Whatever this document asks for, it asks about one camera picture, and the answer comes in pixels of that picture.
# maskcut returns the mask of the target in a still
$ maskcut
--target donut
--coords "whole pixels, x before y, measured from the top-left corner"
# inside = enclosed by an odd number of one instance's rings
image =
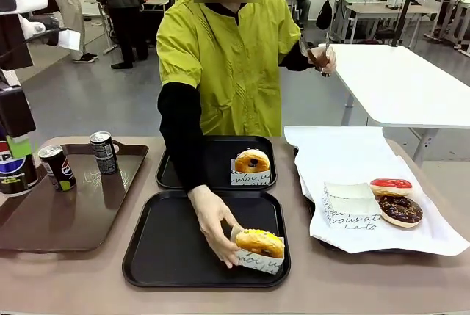
[[[234,162],[235,171],[241,173],[259,173],[270,170],[270,159],[260,150],[246,150],[239,154]]]
[[[377,196],[406,196],[413,186],[404,179],[375,179],[370,182],[370,189]]]
[[[284,257],[284,243],[277,236],[261,229],[244,229],[236,235],[236,245],[270,258]]]
[[[379,206],[383,219],[399,227],[412,228],[423,218],[421,207],[404,196],[380,196]]]

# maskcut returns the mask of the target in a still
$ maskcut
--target black pants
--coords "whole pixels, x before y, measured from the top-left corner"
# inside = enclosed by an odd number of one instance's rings
[[[123,62],[128,64],[134,62],[132,46],[135,46],[139,59],[147,58],[148,48],[145,42],[139,7],[109,8],[109,16],[115,28],[120,50],[123,53]]]

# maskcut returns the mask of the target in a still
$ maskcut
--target soda can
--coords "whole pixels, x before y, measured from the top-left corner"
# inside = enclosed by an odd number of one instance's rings
[[[14,159],[7,138],[0,134],[0,193],[9,198],[29,192],[37,183],[32,155]]]
[[[111,134],[107,131],[98,131],[90,136],[96,163],[102,174],[113,174],[118,171],[118,158],[112,144]]]
[[[54,188],[60,192],[67,192],[76,184],[70,163],[60,145],[51,145],[41,148],[37,153]]]

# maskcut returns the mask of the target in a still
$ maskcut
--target brown tabletop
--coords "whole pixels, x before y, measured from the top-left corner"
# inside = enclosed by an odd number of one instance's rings
[[[121,263],[141,209],[160,189],[155,172],[160,138],[118,137],[147,145],[149,152],[107,241],[91,253],[32,256],[0,253],[0,309],[44,314],[307,313],[423,314],[470,309],[470,250],[455,257],[427,254],[350,255],[327,251],[308,234],[310,217],[294,165],[292,147],[273,140],[278,182],[270,190],[283,205],[292,270],[271,291],[156,291],[128,285]],[[62,137],[47,144],[84,143]],[[467,211],[454,211],[406,153],[425,192],[451,225],[470,239]]]

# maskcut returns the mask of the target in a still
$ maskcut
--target tray rim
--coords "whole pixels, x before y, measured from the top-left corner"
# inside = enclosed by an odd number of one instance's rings
[[[109,233],[111,232],[112,230],[112,227],[113,225],[115,224],[116,222],[116,219],[118,218],[118,215],[119,215],[119,212],[121,210],[121,208],[123,207],[123,204],[126,202],[126,198],[127,198],[127,195],[129,193],[129,190],[132,188],[132,184],[134,183],[134,179],[137,177],[137,175],[139,174],[139,171],[140,169],[142,168],[142,164],[143,162],[145,161],[145,158],[147,157],[147,154],[148,154],[148,151],[149,151],[149,147],[147,145],[136,145],[136,144],[123,144],[122,142],[120,141],[117,141],[117,140],[112,140],[112,143],[113,144],[116,144],[118,147],[120,145],[122,146],[134,146],[134,147],[141,147],[143,148],[143,155],[123,155],[123,154],[119,154],[119,152],[116,153],[117,156],[121,155],[121,156],[139,156],[139,157],[142,157],[142,160],[140,161],[139,163],[139,166],[137,167],[137,170],[135,172],[135,176],[134,178],[132,179],[131,183],[129,184],[129,188],[127,189],[125,195],[123,196],[123,201],[121,203],[121,205],[119,206],[119,209],[117,210],[116,214],[115,214],[115,218],[113,219],[111,225],[109,226],[109,229],[108,231],[106,232],[106,235],[104,236],[103,240],[98,244],[96,245],[95,247],[92,247],[92,248],[69,248],[69,249],[61,249],[61,248],[56,248],[56,249],[52,249],[52,248],[49,248],[49,249],[32,249],[32,248],[15,248],[15,249],[11,249],[11,248],[3,248],[0,246],[0,251],[1,252],[12,252],[12,253],[34,253],[34,254],[50,254],[50,253],[87,253],[87,252],[90,252],[90,251],[94,251],[94,250],[97,250],[98,248],[100,248],[104,243],[105,241],[108,239],[108,236],[109,236]],[[69,146],[79,146],[79,147],[87,147],[89,146],[90,143],[85,143],[85,144],[70,144],[70,143],[64,143],[64,144],[60,144],[60,146],[62,146],[64,149],[65,149],[65,152],[67,153],[67,149]],[[66,156],[68,155],[87,155],[87,156],[92,156],[93,153],[68,153]],[[39,163],[39,165],[36,166],[36,171],[38,170],[44,170],[45,172],[45,169],[43,168],[42,164]],[[33,190],[35,189],[35,187],[44,179],[48,178],[47,174],[45,174],[42,178],[38,175],[38,181],[37,183],[33,186],[33,188],[31,189],[31,191],[27,194],[27,195],[22,195],[22,196],[19,196],[19,197],[16,197],[14,199],[16,200],[20,200],[21,199],[21,202],[16,206],[16,208],[18,208],[28,197],[29,195],[33,192]]]
[[[214,187],[213,188],[214,190],[232,191],[232,192],[236,192],[236,191],[240,191],[240,192],[243,192],[243,191],[265,191],[265,190],[270,189],[271,187],[273,187],[274,184],[276,184],[276,182],[278,181],[278,171],[276,169],[277,166],[276,166],[276,161],[275,161],[274,148],[272,146],[271,140],[269,140],[267,137],[262,137],[262,136],[259,136],[259,135],[242,135],[242,136],[236,136],[236,135],[205,135],[204,137],[208,141],[230,141],[233,138],[241,138],[241,139],[243,139],[243,138],[253,138],[253,139],[257,139],[258,141],[268,142],[270,147],[271,147],[271,151],[272,151],[272,164],[271,164],[271,167],[273,167],[274,169],[271,170],[271,176],[274,175],[274,179],[268,185],[259,185],[259,186],[238,185],[238,186],[234,186],[234,187],[232,187],[232,186],[230,186],[230,187]],[[168,162],[169,159],[170,159],[170,155],[168,154],[167,148],[165,146],[165,150],[163,151],[162,157],[160,159],[159,166],[158,166],[158,168],[156,170],[156,173],[155,173],[156,183],[164,189],[181,190],[181,189],[183,189],[183,187],[172,187],[170,185],[163,184],[162,180],[160,179],[160,176],[163,175],[163,170],[162,169],[164,167],[164,162]]]
[[[283,271],[276,281],[269,283],[267,285],[259,284],[259,285],[250,285],[250,286],[243,286],[243,285],[228,286],[228,285],[209,285],[209,284],[197,286],[194,284],[185,284],[185,283],[161,283],[155,286],[155,285],[141,284],[135,281],[135,279],[130,278],[129,274],[127,273],[127,269],[129,268],[127,265],[128,263],[127,261],[128,261],[128,258],[130,258],[130,256],[134,255],[134,252],[131,251],[131,249],[133,249],[131,245],[132,245],[132,242],[134,241],[134,237],[137,236],[137,232],[140,229],[140,225],[142,224],[141,221],[142,221],[142,218],[144,217],[144,213],[146,213],[146,211],[148,210],[148,203],[157,195],[164,195],[163,198],[170,198],[165,195],[175,194],[175,193],[182,193],[183,195],[186,195],[184,190],[181,190],[181,189],[162,190],[161,192],[157,192],[156,194],[150,196],[149,199],[145,202],[142,208],[142,211],[140,212],[139,219],[137,220],[137,224],[134,228],[134,232],[132,232],[132,237],[129,240],[129,244],[127,246],[126,253],[124,254],[123,262],[121,264],[121,270],[123,272],[123,276],[126,282],[140,289],[271,289],[271,288],[275,288],[279,286],[281,283],[283,283],[286,280],[286,278],[289,276],[289,273],[291,271],[291,255],[290,255],[290,250],[289,250],[289,240],[288,240],[289,238],[287,237],[287,231],[286,231],[286,221],[284,220],[283,209],[279,200],[264,190],[252,190],[252,191],[217,190],[217,191],[214,191],[214,193],[218,194],[222,199],[223,199],[223,196],[221,195],[224,195],[224,194],[230,195],[230,194],[236,194],[236,193],[249,193],[249,194],[251,193],[251,194],[257,194],[257,195],[264,195],[263,198],[267,197],[267,200],[269,200],[275,206],[275,209],[278,209],[278,212],[281,215],[277,216],[277,219],[278,220],[281,219],[281,222],[282,222],[282,228],[279,228],[279,231],[280,232],[282,231],[284,235],[284,244],[286,246],[286,249],[285,249],[286,252],[284,256]]]

